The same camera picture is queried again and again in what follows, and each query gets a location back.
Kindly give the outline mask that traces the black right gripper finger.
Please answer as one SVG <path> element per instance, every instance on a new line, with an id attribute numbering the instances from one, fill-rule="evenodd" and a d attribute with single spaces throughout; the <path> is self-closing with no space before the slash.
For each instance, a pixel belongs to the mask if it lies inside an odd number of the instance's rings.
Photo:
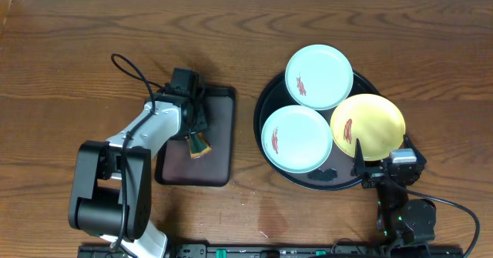
<path id="1" fill-rule="evenodd" d="M 419 152 L 418 148 L 413 144 L 413 142 L 411 141 L 411 139 L 407 134 L 403 135 L 403 140 L 404 140 L 403 146 L 405 149 L 412 149 L 413 152 Z"/>
<path id="2" fill-rule="evenodd" d="M 359 139 L 356 139 L 353 167 L 350 174 L 352 176 L 360 176 L 364 174 L 364 170 L 365 170 L 365 161 L 362 153 L 361 143 Z"/>

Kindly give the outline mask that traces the yellow green scrubbing sponge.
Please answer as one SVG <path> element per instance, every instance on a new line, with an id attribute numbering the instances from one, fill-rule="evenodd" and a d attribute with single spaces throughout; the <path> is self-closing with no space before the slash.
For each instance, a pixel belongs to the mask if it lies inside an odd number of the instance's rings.
<path id="1" fill-rule="evenodd" d="M 202 132 L 190 134 L 187 139 L 189 154 L 192 159 L 200 158 L 212 150 Z"/>

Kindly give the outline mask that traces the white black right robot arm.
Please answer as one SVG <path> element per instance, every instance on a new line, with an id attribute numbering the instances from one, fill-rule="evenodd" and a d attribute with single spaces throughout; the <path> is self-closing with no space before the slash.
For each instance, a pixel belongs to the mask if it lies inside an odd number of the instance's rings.
<path id="1" fill-rule="evenodd" d="M 363 188 L 377 190 L 377 228 L 385 234 L 381 247 L 385 256 L 394 249 L 423 246 L 435 238 L 436 206 L 424 197 L 410 199 L 406 191 L 418 181 L 427 160 L 407 136 L 403 139 L 404 148 L 390 151 L 375 166 L 364 161 L 357 140 L 351 170 Z"/>

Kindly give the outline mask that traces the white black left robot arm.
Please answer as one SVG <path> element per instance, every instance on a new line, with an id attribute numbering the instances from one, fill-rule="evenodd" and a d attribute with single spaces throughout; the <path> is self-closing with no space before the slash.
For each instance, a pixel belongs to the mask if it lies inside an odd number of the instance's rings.
<path id="1" fill-rule="evenodd" d="M 211 150 L 203 78 L 175 69 L 171 82 L 151 93 L 142 112 L 105 141 L 79 148 L 69 203 L 69 225 L 111 243 L 112 253 L 164 257 L 168 239 L 149 220 L 151 162 L 171 139 L 184 139 L 191 157 Z"/>

